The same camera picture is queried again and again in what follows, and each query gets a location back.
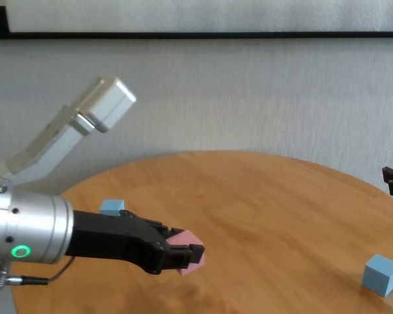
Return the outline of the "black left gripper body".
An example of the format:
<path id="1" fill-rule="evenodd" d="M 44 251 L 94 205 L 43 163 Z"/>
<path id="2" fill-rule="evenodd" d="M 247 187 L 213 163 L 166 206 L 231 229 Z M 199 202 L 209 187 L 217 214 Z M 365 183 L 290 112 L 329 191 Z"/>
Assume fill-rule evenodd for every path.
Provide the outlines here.
<path id="1" fill-rule="evenodd" d="M 67 256 L 124 260 L 152 275 L 161 273 L 166 241 L 155 229 L 128 217 L 73 214 Z"/>

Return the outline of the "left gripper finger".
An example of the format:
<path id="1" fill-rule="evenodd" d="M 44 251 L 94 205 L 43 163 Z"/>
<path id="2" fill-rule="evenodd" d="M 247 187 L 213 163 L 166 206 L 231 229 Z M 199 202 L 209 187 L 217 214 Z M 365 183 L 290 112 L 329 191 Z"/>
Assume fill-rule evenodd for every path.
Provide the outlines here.
<path id="1" fill-rule="evenodd" d="M 203 245 L 169 245 L 165 250 L 162 270 L 184 270 L 192 264 L 199 264 L 204 251 Z"/>
<path id="2" fill-rule="evenodd" d="M 160 235 L 163 236 L 164 239 L 168 239 L 170 237 L 176 236 L 184 232 L 184 229 L 169 228 L 168 226 L 164 225 L 162 222 L 139 217 L 130 211 L 119 211 L 119 216 L 128 217 L 130 220 L 132 219 L 132 220 L 140 221 L 141 224 L 145 224 L 147 227 L 151 227 L 155 229 Z"/>

